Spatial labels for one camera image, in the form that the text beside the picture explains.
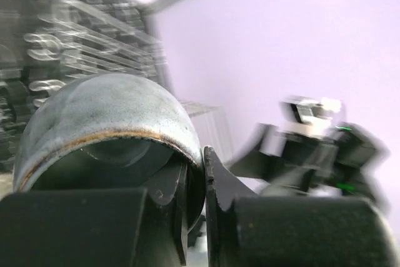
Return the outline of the grey-blue speckled ceramic mug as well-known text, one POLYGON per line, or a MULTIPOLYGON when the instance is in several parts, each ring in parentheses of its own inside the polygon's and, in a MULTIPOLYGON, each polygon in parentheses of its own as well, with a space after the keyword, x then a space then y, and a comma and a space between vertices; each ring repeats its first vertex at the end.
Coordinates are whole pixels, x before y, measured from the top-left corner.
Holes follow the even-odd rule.
POLYGON ((154 81, 127 73, 76 79, 50 96, 21 136, 13 191, 135 188, 188 168, 187 226, 205 199, 201 143, 186 110, 154 81))

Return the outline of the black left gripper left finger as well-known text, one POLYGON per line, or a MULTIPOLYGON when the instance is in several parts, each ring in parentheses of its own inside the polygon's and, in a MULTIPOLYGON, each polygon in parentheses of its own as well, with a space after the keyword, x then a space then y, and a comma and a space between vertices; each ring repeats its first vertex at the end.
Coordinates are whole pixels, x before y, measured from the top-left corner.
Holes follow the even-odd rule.
POLYGON ((2 266, 183 266, 187 167, 133 189, 14 193, 1 200, 2 266))

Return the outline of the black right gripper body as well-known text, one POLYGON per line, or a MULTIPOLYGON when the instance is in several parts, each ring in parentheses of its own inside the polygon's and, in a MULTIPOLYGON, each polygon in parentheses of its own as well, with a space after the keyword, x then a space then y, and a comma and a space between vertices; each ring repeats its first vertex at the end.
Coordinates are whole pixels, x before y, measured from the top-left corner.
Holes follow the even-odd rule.
POLYGON ((367 198, 384 207, 366 168, 385 155, 386 148, 354 123, 332 125, 343 108, 340 100, 297 96, 281 106, 288 116, 281 155, 262 152, 263 142, 275 128, 261 124, 255 145, 231 165, 232 174, 267 182, 260 192, 263 196, 306 196, 312 189, 330 186, 343 196, 367 198))

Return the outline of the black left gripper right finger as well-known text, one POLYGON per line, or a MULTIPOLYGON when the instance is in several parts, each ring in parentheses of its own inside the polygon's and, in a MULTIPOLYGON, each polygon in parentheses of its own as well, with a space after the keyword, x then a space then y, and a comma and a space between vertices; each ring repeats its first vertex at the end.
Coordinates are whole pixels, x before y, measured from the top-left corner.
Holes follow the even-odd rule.
POLYGON ((399 247, 369 201, 258 196, 204 148, 210 266, 398 266, 399 247))

